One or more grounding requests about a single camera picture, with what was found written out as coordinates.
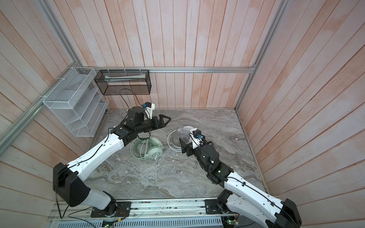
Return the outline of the white headphones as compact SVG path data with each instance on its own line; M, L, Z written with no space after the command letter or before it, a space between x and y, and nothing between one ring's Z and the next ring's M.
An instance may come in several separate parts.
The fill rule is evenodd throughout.
M193 129L192 126L184 126L172 131L167 137L167 145L173 152L181 152L180 139L186 144L191 143L190 131Z

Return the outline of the green headphones with cable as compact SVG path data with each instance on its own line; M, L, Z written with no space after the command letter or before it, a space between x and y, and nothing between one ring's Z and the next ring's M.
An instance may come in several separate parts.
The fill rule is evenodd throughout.
M131 144L130 153L138 160L156 160L163 154L163 143L156 137L137 138Z

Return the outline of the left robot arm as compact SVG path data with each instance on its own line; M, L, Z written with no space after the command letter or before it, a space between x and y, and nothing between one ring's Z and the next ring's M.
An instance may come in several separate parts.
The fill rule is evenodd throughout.
M171 121L168 116L153 116L152 112L152 108L144 106L128 109L126 117L111 128L100 143L68 164L57 164L53 168L55 197L62 198L70 207L87 205L100 210L106 217L115 216L116 199L107 192L89 188L84 181L101 163L135 140L140 133L164 128Z

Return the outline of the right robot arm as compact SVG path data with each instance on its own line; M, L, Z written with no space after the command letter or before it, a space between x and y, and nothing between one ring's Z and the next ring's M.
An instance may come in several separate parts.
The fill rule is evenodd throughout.
M194 156L207 178L223 187L217 198L222 213L229 211L243 215L263 228L299 228L302 219L296 204L273 197L250 184L231 167L220 161L219 153L212 142L203 137L190 136L189 143L180 138L182 153Z

